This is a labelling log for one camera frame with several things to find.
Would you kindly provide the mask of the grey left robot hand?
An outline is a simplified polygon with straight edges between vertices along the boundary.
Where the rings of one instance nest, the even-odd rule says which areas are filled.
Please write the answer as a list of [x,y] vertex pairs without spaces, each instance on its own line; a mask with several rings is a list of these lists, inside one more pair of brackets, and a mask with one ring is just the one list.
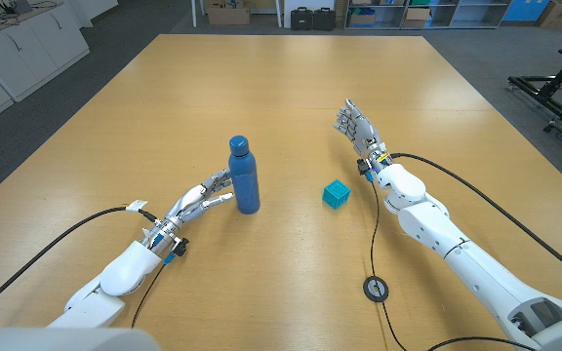
[[175,226],[199,218],[208,209],[230,201],[234,194],[219,194],[231,184],[230,171],[221,170],[183,193],[165,215]]

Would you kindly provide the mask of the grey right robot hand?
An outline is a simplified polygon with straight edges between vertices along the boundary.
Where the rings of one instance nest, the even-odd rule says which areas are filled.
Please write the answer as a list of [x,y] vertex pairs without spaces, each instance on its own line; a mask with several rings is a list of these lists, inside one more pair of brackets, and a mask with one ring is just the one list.
[[334,128],[347,137],[361,158],[370,159],[386,152],[378,130],[350,98],[337,113]]

